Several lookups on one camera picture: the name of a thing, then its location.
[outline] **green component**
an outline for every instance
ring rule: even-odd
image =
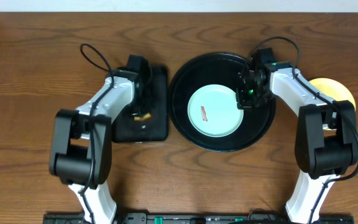
[[[163,218],[162,217],[155,217],[154,218],[154,224],[162,224]]]

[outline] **white wall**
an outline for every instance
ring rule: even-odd
[[[358,0],[0,0],[0,12],[358,12]]]

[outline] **black round tray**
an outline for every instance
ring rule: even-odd
[[[177,130],[187,140],[207,150],[232,152],[252,145],[267,132],[275,114],[274,99],[260,108],[244,111],[240,126],[233,133],[220,138],[198,132],[187,115],[189,99],[199,88],[218,84],[235,91],[241,85],[239,72],[245,61],[236,54],[205,54],[187,62],[173,77],[169,89],[169,113]]]

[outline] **wood grain surface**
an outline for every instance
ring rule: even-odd
[[[129,54],[164,63],[171,79],[197,55],[247,55],[275,35],[298,43],[306,78],[332,78],[350,89],[358,128],[358,14],[0,13],[0,223],[41,223],[46,212],[81,210],[48,173],[56,112],[82,105],[104,81],[104,72],[80,54],[81,43],[94,45],[114,67]],[[291,45],[268,45],[278,59],[295,59]],[[281,210],[299,173],[296,122],[278,100],[267,134],[238,152],[200,149],[172,123],[165,142],[113,144],[113,199],[154,213]],[[334,184],[322,212],[351,213],[358,223],[358,176]]]

